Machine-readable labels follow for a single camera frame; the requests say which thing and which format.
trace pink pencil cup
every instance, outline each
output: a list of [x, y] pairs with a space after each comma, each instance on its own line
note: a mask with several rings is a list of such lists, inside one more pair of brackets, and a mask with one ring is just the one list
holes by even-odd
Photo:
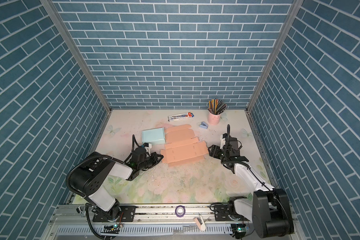
[[212, 114], [208, 111], [208, 122], [211, 125], [217, 125], [220, 122], [220, 115]]

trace light blue box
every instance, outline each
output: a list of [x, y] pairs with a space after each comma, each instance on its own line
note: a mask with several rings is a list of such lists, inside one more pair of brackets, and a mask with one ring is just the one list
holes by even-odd
[[143, 143], [150, 143], [152, 145], [164, 144], [164, 128], [155, 128], [149, 130], [143, 130], [141, 132]]

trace orange flattened cardboard box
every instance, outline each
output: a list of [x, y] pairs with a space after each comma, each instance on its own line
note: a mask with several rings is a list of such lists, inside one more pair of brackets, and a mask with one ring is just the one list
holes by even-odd
[[208, 154], [205, 141], [198, 142], [198, 137], [195, 137], [190, 127], [184, 124], [164, 130], [167, 144], [161, 154], [164, 156], [163, 162], [170, 167], [203, 160], [203, 155]]

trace brick wallpaper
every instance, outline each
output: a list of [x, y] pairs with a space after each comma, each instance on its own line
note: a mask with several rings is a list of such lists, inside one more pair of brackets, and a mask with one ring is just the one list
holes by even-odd
[[104, 118], [39, 0], [0, 0], [0, 239], [41, 237]]
[[360, 1], [305, 0], [253, 109], [307, 239], [360, 239]]
[[244, 109], [291, 2], [54, 1], [114, 109]]

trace table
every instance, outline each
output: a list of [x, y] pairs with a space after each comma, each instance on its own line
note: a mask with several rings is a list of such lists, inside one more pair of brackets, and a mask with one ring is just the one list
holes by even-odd
[[[96, 151], [125, 160], [132, 147], [133, 134], [140, 144], [142, 130], [183, 124], [190, 124], [199, 141], [204, 140], [207, 147], [220, 145], [220, 136], [230, 124], [231, 136], [243, 144], [240, 155], [246, 156], [252, 169], [269, 182], [244, 110], [225, 111], [220, 123], [208, 124], [208, 129], [199, 127], [202, 121], [207, 122], [207, 110], [192, 110], [193, 118], [168, 122], [169, 115], [184, 112], [186, 110], [114, 110]], [[164, 149], [163, 144], [154, 145], [151, 152], [160, 153], [160, 149]], [[141, 171], [133, 181], [108, 176], [104, 186], [121, 204], [226, 202], [229, 197], [242, 195], [252, 198], [243, 180], [224, 168], [219, 159], [208, 155], [205, 160], [176, 167], [160, 162], [148, 171]], [[85, 200], [78, 195], [73, 201], [73, 204], [83, 203]]]

